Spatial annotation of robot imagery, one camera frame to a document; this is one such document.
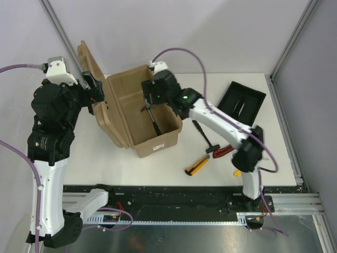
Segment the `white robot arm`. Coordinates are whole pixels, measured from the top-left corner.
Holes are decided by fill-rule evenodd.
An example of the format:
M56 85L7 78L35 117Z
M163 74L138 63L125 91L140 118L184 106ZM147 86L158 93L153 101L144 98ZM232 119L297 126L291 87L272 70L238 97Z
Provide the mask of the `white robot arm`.
M252 133L263 141L263 131L260 127L252 129L214 107L205 106L204 98L193 89L181 89L174 75L168 70L165 62L150 62L149 68L153 71L153 78L142 83L144 98L151 106L166 103L182 120L191 118L203 123L238 150L232 159L234 166L242 171L243 194L255 200L260 196L258 162L262 159L263 149L247 134L235 128L214 114L220 114L228 121L238 125L246 133Z
M90 86L79 84L68 73L65 59L55 57L48 60L46 77L42 86L34 92L32 108L34 126L28 138L28 158L34 162L41 186L41 199L37 196L34 180L33 208L30 234L27 242L34 241L36 203L41 203L39 214L39 236L44 245L57 248L74 242L81 233L83 220L89 218L108 201L108 192L93 189L80 202L70 206L63 213L62 196L64 174L70 156L70 145L75 138L74 128L82 107L104 100L102 83L95 80L89 72L83 77Z

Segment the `black tray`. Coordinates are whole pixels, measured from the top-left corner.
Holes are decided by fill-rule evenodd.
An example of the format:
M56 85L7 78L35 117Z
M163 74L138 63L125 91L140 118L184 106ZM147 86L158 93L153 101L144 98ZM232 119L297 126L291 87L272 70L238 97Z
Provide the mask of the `black tray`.
M217 106L235 120L252 126L266 94L232 82Z

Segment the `white sticker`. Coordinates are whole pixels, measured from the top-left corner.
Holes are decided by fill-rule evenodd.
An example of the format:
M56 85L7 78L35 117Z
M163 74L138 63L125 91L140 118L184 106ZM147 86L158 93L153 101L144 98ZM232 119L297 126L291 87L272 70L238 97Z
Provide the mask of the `white sticker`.
M154 147L153 147L153 150L161 149L161 148L163 148L163 147L165 147L165 143L160 144L160 145L158 145L158 146L154 146Z

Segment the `red wire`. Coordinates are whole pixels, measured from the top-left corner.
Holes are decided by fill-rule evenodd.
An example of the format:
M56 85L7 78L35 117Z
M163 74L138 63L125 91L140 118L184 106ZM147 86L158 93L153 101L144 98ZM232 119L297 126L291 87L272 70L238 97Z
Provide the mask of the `red wire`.
M117 205L119 205L120 209L124 211L124 208L123 208L123 206L122 206L122 204L121 204L120 201L117 202Z
M266 217L268 215L268 212L264 206L262 206L262 211L265 213L263 217Z

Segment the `white wall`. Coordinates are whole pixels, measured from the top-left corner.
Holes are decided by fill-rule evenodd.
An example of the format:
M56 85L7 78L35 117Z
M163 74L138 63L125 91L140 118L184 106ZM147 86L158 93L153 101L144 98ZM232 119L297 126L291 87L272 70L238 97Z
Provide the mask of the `white wall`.
M309 0L50 0L72 46L85 40L103 73L193 50L208 72L271 73ZM198 73L185 53L163 57Z
M337 1L322 1L276 77L302 170L337 239Z
M0 31L0 67L44 63L59 55L67 57L37 0L2 1ZM33 92L43 78L41 71L30 69L0 74L0 139L24 153L33 126ZM4 252L24 214L31 211L32 184L31 169L26 162L0 146L0 252ZM22 229L28 235L29 228ZM24 240L19 238L15 243Z

